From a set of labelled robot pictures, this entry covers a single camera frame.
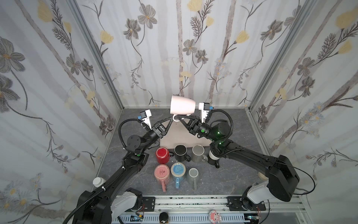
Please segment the pale pink mug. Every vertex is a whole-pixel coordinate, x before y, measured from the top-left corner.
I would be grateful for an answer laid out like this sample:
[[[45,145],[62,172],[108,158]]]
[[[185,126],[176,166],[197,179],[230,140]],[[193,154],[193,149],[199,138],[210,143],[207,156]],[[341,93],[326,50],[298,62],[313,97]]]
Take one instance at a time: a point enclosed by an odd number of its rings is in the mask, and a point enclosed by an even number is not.
[[[177,115],[191,115],[195,112],[196,102],[192,99],[173,95],[170,104],[170,114],[174,122],[179,122],[175,118]]]

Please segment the grey-green mug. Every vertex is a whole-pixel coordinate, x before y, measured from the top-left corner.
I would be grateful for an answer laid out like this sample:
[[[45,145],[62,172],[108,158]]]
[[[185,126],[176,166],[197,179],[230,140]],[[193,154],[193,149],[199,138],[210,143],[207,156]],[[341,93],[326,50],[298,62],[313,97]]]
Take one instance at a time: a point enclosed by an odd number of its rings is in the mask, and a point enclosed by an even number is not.
[[[201,163],[203,162],[207,162],[208,161],[208,157],[205,155],[205,148],[201,145],[195,145],[192,148],[192,152],[193,152],[193,156],[192,156],[192,161],[194,163]]]

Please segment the small grey mug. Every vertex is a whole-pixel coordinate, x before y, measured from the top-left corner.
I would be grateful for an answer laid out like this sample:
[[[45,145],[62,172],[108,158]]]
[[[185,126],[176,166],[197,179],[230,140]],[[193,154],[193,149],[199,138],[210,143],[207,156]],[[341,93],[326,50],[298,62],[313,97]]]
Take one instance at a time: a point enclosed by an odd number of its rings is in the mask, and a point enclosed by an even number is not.
[[[192,189],[197,190],[200,182],[200,174],[198,169],[196,168],[189,169],[186,176],[186,180]]]

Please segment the black mug white base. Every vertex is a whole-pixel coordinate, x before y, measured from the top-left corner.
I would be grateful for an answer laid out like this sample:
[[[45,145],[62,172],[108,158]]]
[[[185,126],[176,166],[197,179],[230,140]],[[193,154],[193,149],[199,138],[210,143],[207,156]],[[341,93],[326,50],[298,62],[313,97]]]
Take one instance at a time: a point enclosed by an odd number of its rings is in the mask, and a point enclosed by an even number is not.
[[[220,160],[220,158],[215,156],[213,154],[212,150],[210,150],[209,154],[208,154],[208,163],[210,165],[215,166],[218,169],[220,167],[219,160]]]

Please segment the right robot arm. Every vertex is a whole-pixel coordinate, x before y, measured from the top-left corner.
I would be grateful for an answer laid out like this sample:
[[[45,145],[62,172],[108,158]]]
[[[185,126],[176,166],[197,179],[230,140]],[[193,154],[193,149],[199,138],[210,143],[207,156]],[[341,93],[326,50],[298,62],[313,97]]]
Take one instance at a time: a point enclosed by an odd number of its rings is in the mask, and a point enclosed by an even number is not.
[[[276,198],[282,202],[290,202],[296,195],[300,182],[296,168],[283,155],[274,157],[260,154],[232,141],[230,136],[234,130],[231,116],[224,110],[211,110],[205,120],[196,115],[177,115],[176,118],[192,135],[211,141],[207,162],[217,169],[220,159],[227,158],[238,161],[262,173],[267,180],[258,185],[246,188],[241,196],[241,207],[251,210],[259,203]]]

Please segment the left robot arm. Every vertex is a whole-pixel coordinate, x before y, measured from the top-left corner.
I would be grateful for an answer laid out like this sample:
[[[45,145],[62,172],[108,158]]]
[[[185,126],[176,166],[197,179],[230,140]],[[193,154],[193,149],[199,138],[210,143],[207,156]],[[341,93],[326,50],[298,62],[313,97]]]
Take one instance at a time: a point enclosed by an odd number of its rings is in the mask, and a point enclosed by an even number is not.
[[[141,205],[137,200],[140,192],[134,190],[125,193],[123,202],[118,203],[120,210],[115,209],[117,204],[114,201],[129,179],[146,165],[149,158],[146,150],[168,133],[173,120],[168,117],[152,127],[140,119],[136,122],[143,125],[147,132],[143,136],[133,134],[122,142],[126,150],[122,166],[92,192],[85,191],[81,194],[77,207],[65,218],[65,224],[69,221],[74,224],[110,224],[124,211]]]

